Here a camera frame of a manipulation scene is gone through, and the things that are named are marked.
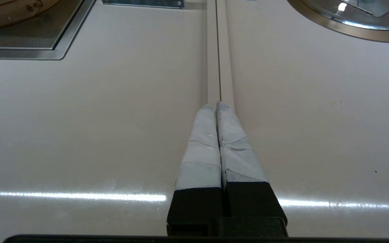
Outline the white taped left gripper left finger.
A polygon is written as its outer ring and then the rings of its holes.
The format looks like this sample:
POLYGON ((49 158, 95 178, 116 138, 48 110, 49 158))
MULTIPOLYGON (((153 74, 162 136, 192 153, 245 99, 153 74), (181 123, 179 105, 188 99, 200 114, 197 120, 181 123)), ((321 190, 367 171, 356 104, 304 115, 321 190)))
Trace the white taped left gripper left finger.
POLYGON ((222 166, 213 108, 193 120, 168 211, 168 236, 213 236, 222 217, 222 166))

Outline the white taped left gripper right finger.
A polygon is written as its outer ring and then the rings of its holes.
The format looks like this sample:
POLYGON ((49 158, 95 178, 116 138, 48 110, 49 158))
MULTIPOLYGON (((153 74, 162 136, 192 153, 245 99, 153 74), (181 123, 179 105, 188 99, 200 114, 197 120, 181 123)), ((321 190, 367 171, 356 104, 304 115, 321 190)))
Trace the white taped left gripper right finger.
POLYGON ((219 235, 286 237, 287 217, 232 107, 216 106, 224 217, 219 235))

